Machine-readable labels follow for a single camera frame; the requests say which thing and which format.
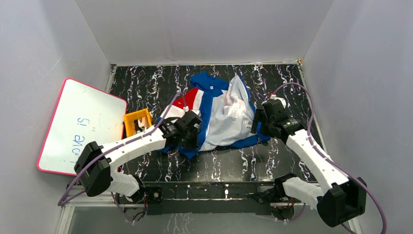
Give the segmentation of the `blue red white jacket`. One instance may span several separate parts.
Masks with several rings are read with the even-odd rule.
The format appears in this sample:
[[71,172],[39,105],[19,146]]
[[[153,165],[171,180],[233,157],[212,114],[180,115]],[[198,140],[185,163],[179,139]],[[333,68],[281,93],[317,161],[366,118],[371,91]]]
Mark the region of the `blue red white jacket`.
[[251,133],[256,108],[250,102],[250,93],[241,76],[225,81],[202,72],[193,75],[190,83],[192,89],[178,98],[169,111],[162,112],[166,117],[182,117],[185,105],[200,111],[202,127],[198,148],[178,148],[186,158],[192,159],[199,152],[216,147],[241,149],[270,140],[259,132]]

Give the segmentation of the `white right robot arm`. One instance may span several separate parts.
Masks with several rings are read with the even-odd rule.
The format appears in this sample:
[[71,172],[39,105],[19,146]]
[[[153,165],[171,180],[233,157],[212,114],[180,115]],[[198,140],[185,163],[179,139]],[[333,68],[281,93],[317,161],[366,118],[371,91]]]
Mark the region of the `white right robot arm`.
[[254,115],[251,132],[280,139],[300,157],[319,183],[315,186],[289,173],[276,178],[273,188],[252,194],[251,198],[260,203],[296,198],[317,210],[329,227],[365,213],[365,182],[358,184],[330,164],[329,157],[317,153],[317,144],[304,125],[286,113],[283,98],[272,96],[262,103]]

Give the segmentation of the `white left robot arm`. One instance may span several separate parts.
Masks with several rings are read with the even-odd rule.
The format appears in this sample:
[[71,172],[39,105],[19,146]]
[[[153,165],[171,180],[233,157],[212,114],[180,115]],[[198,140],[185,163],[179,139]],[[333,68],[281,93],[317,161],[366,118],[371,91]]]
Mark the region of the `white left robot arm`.
[[189,110],[182,117],[168,117],[117,142],[105,145],[90,142],[74,166],[76,176],[88,197],[112,192],[139,203],[146,196],[145,185],[139,177],[120,172],[119,167],[152,151],[175,146],[196,149],[201,125],[200,111]]

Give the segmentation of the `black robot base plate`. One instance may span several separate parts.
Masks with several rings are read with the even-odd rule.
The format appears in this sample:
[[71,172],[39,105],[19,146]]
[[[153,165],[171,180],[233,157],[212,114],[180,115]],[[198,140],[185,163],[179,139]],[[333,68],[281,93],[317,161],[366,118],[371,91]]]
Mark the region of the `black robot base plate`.
[[286,222],[301,214],[303,205],[276,196],[273,182],[146,182],[137,202],[114,198],[135,221],[148,215],[246,213]]

